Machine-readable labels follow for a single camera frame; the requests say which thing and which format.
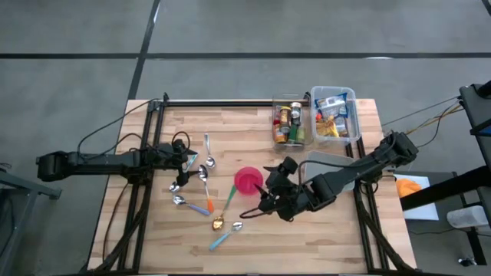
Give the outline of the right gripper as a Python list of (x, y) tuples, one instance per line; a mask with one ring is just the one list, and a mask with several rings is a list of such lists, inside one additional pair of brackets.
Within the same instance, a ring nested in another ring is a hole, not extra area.
[(280, 219), (290, 222), (301, 212), (312, 212), (319, 203), (314, 193), (306, 185), (295, 184), (289, 179), (297, 168), (298, 164), (289, 156), (276, 167), (265, 167), (270, 172), (265, 181), (268, 191), (255, 184), (261, 196), (259, 206), (243, 212), (239, 217), (254, 219), (277, 212)]

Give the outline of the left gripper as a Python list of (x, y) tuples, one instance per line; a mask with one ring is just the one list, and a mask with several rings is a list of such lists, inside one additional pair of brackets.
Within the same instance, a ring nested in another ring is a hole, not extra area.
[(181, 139), (177, 139), (172, 143), (158, 144), (153, 148), (153, 153), (153, 164), (156, 168), (178, 170), (176, 184), (183, 187), (188, 183), (189, 173), (183, 171), (183, 166), (188, 159), (198, 156), (198, 152), (189, 150)]

